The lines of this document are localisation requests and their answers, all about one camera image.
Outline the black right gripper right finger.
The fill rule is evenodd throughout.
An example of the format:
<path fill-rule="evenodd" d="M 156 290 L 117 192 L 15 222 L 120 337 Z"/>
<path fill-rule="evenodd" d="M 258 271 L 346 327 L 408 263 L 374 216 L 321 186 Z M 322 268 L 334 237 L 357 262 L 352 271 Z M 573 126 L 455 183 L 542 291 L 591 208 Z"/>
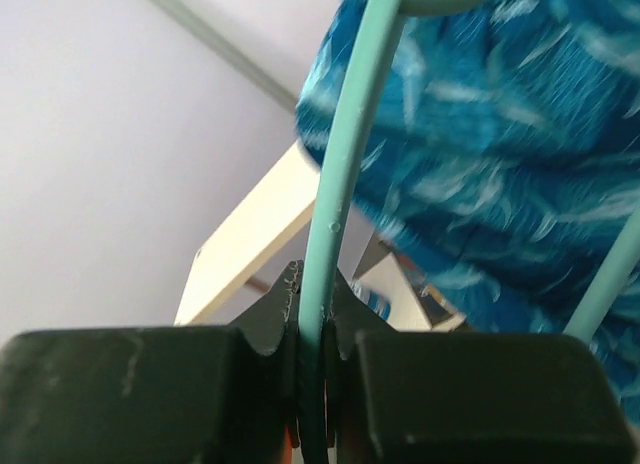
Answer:
<path fill-rule="evenodd" d="M 600 363 L 559 334 L 393 329 L 338 278 L 324 327 L 341 463 L 631 463 Z"/>

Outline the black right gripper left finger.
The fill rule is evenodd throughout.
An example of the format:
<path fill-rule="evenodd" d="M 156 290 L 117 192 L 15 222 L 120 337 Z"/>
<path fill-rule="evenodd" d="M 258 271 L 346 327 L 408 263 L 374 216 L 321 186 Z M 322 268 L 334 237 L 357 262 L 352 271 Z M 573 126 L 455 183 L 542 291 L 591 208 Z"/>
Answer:
<path fill-rule="evenodd" d="M 1 351 L 5 463 L 288 463 L 303 265 L 226 325 L 39 330 Z"/>

